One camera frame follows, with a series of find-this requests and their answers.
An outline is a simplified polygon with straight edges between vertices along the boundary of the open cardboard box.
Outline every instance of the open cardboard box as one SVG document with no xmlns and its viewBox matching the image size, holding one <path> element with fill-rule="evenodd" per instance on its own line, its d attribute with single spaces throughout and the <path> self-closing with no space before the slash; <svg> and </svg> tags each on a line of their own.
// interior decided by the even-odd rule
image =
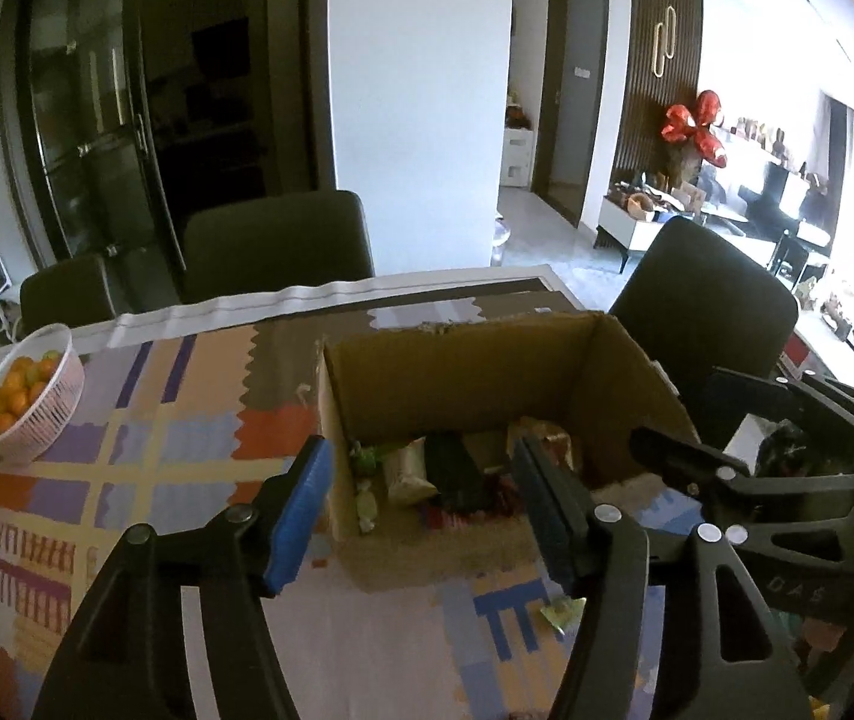
<svg viewBox="0 0 854 720">
<path fill-rule="evenodd" d="M 368 591 L 508 568 L 535 560 L 538 550 L 526 517 L 427 531 L 416 509 L 387 503 L 382 479 L 374 485 L 377 527 L 361 536 L 352 440 L 407 442 L 438 430 L 505 436 L 507 425 L 522 416 L 546 419 L 579 444 L 584 480 L 598 490 L 598 501 L 636 511 L 637 495 L 655 494 L 651 490 L 662 483 L 630 457 L 630 431 L 649 425 L 697 437 L 641 348 L 617 319 L 601 312 L 347 338 L 324 347 L 318 385 L 320 428 L 334 445 L 329 529 L 342 565 Z"/>
</svg>

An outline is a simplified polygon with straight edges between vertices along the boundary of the metal rivet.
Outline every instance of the metal rivet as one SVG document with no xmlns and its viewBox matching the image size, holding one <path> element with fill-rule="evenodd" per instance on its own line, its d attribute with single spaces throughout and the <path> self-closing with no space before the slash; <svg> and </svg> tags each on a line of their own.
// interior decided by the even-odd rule
<svg viewBox="0 0 854 720">
<path fill-rule="evenodd" d="M 139 525 L 131 525 L 127 528 L 127 532 L 123 535 L 129 544 L 145 544 L 150 541 L 150 536 L 153 536 L 153 528 L 149 525 L 140 523 Z"/>
<path fill-rule="evenodd" d="M 747 528 L 742 525 L 731 525 L 726 530 L 727 541 L 731 544 L 742 544 L 747 540 Z"/>
<path fill-rule="evenodd" d="M 594 517 L 596 517 L 600 522 L 620 522 L 620 518 L 623 515 L 620 513 L 620 509 L 616 506 L 612 506 L 608 503 L 601 503 L 596 509 L 594 509 Z"/>
<path fill-rule="evenodd" d="M 700 536 L 704 541 L 709 541 L 711 544 L 716 544 L 723 538 L 721 529 L 709 522 L 702 522 L 697 525 L 697 536 Z"/>
<path fill-rule="evenodd" d="M 238 525 L 241 522 L 246 522 L 253 516 L 253 507 L 248 503 L 236 503 L 227 509 L 227 522 L 233 522 Z"/>
</svg>

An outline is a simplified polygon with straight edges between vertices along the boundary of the balloon cluster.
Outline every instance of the balloon cluster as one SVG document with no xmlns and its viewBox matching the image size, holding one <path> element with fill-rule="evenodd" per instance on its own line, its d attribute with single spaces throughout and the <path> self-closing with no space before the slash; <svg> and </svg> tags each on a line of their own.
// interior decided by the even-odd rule
<svg viewBox="0 0 854 720">
<path fill-rule="evenodd" d="M 670 105 L 667 109 L 667 123 L 660 135 L 667 143 L 684 143 L 692 138 L 694 146 L 711 165 L 726 167 L 726 149 L 716 135 L 710 131 L 710 125 L 721 117 L 721 99 L 716 92 L 700 92 L 694 113 L 686 105 Z"/>
</svg>

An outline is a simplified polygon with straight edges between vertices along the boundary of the chair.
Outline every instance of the chair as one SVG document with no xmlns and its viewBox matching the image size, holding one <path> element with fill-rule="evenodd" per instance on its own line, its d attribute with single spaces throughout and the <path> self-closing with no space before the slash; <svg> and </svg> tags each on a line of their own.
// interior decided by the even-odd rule
<svg viewBox="0 0 854 720">
<path fill-rule="evenodd" d="M 187 223 L 185 296 L 276 292 L 374 274 L 361 199 L 304 191 L 201 211 Z"/>
<path fill-rule="evenodd" d="M 681 217 L 664 225 L 610 312 L 663 365 L 698 430 L 697 399 L 713 368 L 769 377 L 798 319 L 773 275 Z"/>
<path fill-rule="evenodd" d="M 103 258 L 85 254 L 33 274 L 20 287 L 20 312 L 25 334 L 54 322 L 82 327 L 115 319 Z"/>
</svg>

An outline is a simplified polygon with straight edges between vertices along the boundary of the basket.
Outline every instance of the basket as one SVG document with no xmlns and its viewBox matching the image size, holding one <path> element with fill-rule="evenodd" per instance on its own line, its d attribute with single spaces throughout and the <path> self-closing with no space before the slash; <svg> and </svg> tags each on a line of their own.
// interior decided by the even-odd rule
<svg viewBox="0 0 854 720">
<path fill-rule="evenodd" d="M 39 360 L 47 351 L 62 354 L 44 393 L 13 427 L 0 435 L 0 457 L 7 464 L 28 464 L 49 449 L 67 427 L 83 392 L 83 363 L 73 347 L 73 334 L 65 324 L 49 324 L 31 333 L 3 358 L 0 384 L 13 360 L 27 356 Z"/>
</svg>

